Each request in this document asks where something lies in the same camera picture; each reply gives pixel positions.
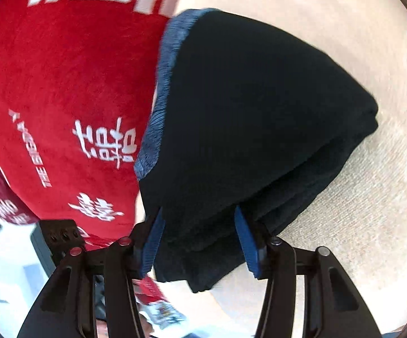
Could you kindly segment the dark navy pants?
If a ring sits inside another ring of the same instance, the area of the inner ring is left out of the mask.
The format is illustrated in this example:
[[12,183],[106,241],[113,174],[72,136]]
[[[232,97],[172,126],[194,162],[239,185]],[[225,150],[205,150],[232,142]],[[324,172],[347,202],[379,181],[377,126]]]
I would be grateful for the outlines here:
[[135,173],[165,219],[160,282],[211,289],[241,265],[234,214],[282,232],[377,129],[373,96],[324,52],[247,17],[190,9],[162,37]]

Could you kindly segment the red blanket with white characters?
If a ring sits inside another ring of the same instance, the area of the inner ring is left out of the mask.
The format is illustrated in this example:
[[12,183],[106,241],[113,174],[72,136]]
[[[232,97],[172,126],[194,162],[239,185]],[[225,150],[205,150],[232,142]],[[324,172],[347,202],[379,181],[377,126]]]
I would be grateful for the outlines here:
[[135,224],[158,49],[178,0],[0,0],[0,218]]

